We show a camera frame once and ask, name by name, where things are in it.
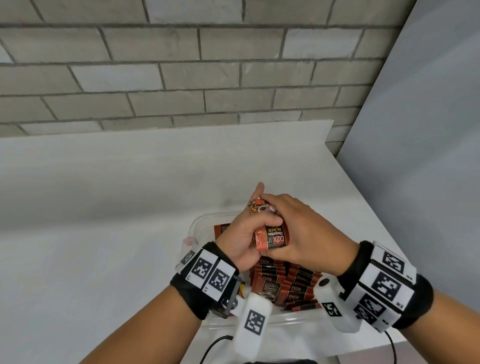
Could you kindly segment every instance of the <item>person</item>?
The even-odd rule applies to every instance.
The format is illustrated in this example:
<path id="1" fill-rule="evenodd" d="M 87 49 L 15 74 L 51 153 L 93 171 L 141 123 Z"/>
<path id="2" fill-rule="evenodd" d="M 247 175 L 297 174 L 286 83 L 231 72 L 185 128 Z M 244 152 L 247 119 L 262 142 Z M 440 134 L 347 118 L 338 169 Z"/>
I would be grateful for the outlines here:
<path id="1" fill-rule="evenodd" d="M 359 245 L 308 205 L 288 194 L 265 194 L 262 183 L 252 198 L 259 196 L 277 208 L 290 231 L 288 246 L 262 255 L 335 276 L 352 264 Z M 281 224 L 282 218 L 268 211 L 250 215 L 245 208 L 216 244 L 240 272 L 246 271 L 260 259 L 251 245 L 253 231 Z M 200 323 L 179 292 L 168 286 L 81 364 L 180 363 Z M 165 327 L 170 328 L 168 335 Z M 430 364 L 480 363 L 480 315 L 437 290 L 429 311 L 401 333 Z"/>

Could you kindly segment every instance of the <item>white brick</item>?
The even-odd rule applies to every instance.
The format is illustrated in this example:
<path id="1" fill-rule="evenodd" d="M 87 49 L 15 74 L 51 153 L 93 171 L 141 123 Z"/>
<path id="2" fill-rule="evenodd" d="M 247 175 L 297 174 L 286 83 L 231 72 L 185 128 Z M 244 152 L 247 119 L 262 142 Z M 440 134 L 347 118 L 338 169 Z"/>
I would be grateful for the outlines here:
<path id="1" fill-rule="evenodd" d="M 403 25 L 415 0 L 336 0 L 330 25 Z"/>
<path id="2" fill-rule="evenodd" d="M 273 89 L 205 91 L 207 112 L 269 110 Z"/>
<path id="3" fill-rule="evenodd" d="M 400 31 L 398 29 L 366 29 L 355 57 L 386 57 Z"/>
<path id="4" fill-rule="evenodd" d="M 0 1 L 0 23 L 41 23 L 29 0 Z"/>
<path id="5" fill-rule="evenodd" d="M 204 114 L 174 116 L 175 126 L 229 125 L 237 123 L 237 114 Z"/>
<path id="6" fill-rule="evenodd" d="M 350 132 L 351 126 L 334 126 L 330 129 L 328 133 L 327 142 L 343 142 L 348 133 Z"/>
<path id="7" fill-rule="evenodd" d="M 0 125 L 0 138 L 25 136 L 25 133 L 16 125 Z"/>
<path id="8" fill-rule="evenodd" d="M 79 94 L 45 96 L 60 120 L 133 116 L 125 94 Z"/>
<path id="9" fill-rule="evenodd" d="M 280 53 L 282 29 L 200 29 L 204 60 L 274 59 Z"/>
<path id="10" fill-rule="evenodd" d="M 289 29 L 283 58 L 350 57 L 360 34 L 360 29 Z"/>
<path id="11" fill-rule="evenodd" d="M 360 108 L 305 110 L 301 120 L 333 120 L 333 126 L 351 125 Z"/>
<path id="12" fill-rule="evenodd" d="M 202 91 L 159 91 L 129 94 L 137 116 L 204 112 Z"/>
<path id="13" fill-rule="evenodd" d="M 163 63 L 160 67 L 167 90 L 239 86 L 238 63 Z"/>
<path id="14" fill-rule="evenodd" d="M 0 122 L 53 119 L 39 97 L 0 97 Z"/>
<path id="15" fill-rule="evenodd" d="M 382 65 L 382 61 L 318 62 L 312 85 L 372 84 Z"/>
<path id="16" fill-rule="evenodd" d="M 310 83 L 314 62 L 242 64 L 242 86 L 302 86 Z"/>
<path id="17" fill-rule="evenodd" d="M 338 87 L 279 88 L 274 109 L 326 108 L 333 105 Z"/>
<path id="18" fill-rule="evenodd" d="M 328 150 L 334 156 L 336 156 L 340 151 L 340 149 L 342 148 L 343 142 L 328 142 L 328 143 L 325 143 L 325 145 L 327 146 Z"/>
<path id="19" fill-rule="evenodd" d="M 110 60 L 97 29 L 0 29 L 0 39 L 17 62 Z"/>
<path id="20" fill-rule="evenodd" d="M 35 0 L 35 3 L 47 23 L 146 23 L 142 0 Z"/>
<path id="21" fill-rule="evenodd" d="M 196 29 L 117 28 L 104 31 L 116 61 L 200 59 Z"/>
<path id="22" fill-rule="evenodd" d="M 240 114 L 240 124 L 264 121 L 294 121 L 300 118 L 301 111 L 268 111 Z"/>
<path id="23" fill-rule="evenodd" d="M 161 90 L 162 80 L 156 64 L 72 66 L 86 92 Z"/>
<path id="24" fill-rule="evenodd" d="M 22 124 L 22 128 L 30 135 L 86 133 L 99 132 L 102 130 L 96 121 L 64 121 L 46 122 L 42 124 Z"/>
<path id="25" fill-rule="evenodd" d="M 145 2 L 152 23 L 241 23 L 241 0 L 146 0 Z"/>
<path id="26" fill-rule="evenodd" d="M 137 130 L 137 129 L 159 129 L 172 127 L 170 117 L 150 116 L 146 118 L 103 120 L 105 130 Z"/>
<path id="27" fill-rule="evenodd" d="M 0 44 L 0 63 L 13 63 L 7 51 Z"/>
<path id="28" fill-rule="evenodd" d="M 362 106 L 371 88 L 371 86 L 342 87 L 335 106 Z"/>
<path id="29" fill-rule="evenodd" d="M 67 66 L 0 67 L 0 95 L 62 94 L 81 91 Z"/>
<path id="30" fill-rule="evenodd" d="M 332 0 L 246 0 L 248 24 L 325 24 Z"/>

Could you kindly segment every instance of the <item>clear plastic container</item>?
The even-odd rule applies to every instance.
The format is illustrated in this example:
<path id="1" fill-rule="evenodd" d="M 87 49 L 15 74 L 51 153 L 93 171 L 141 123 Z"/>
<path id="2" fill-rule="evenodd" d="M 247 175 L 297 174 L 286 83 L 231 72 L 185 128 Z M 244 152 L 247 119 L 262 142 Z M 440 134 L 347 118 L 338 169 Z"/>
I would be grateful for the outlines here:
<path id="1" fill-rule="evenodd" d="M 215 240 L 215 225 L 231 223 L 238 214 L 238 212 L 232 212 L 224 214 L 202 215 L 191 224 L 188 236 L 194 237 L 197 240 L 198 245 L 202 247 L 207 242 Z M 244 292 L 245 298 L 247 298 L 251 292 L 251 287 L 249 286 L 250 279 L 248 274 L 249 272 L 244 272 L 243 275 L 241 275 L 243 280 L 247 282 L 247 286 L 245 287 Z M 322 311 L 322 309 L 317 309 L 300 312 L 283 312 L 281 307 L 274 306 L 268 324 L 271 326 L 278 326 L 320 321 L 324 319 Z M 233 328 L 237 325 L 237 323 L 238 318 L 235 316 L 223 319 L 210 313 L 206 320 L 202 322 L 202 326 L 211 329 Z"/>

